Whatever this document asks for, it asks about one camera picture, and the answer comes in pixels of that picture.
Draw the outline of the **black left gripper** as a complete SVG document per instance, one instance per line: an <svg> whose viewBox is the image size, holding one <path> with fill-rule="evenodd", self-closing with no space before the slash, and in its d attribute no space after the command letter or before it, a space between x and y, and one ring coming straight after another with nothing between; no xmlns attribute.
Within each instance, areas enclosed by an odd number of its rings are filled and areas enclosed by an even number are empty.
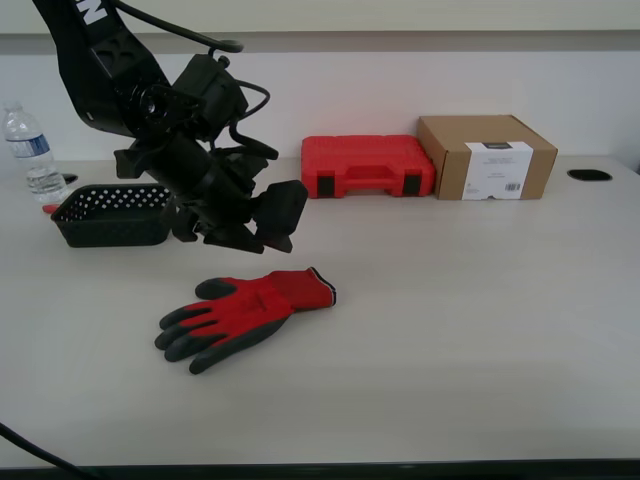
<svg viewBox="0 0 640 480"><path fill-rule="evenodd" d="M252 199L254 177L265 159L244 147L206 151L184 134L167 139L138 139L114 152L117 176L150 175L173 196L176 214L171 231L183 243L261 254L264 246L291 253L308 190L299 180L271 184ZM254 220L253 234L247 224Z"/></svg>

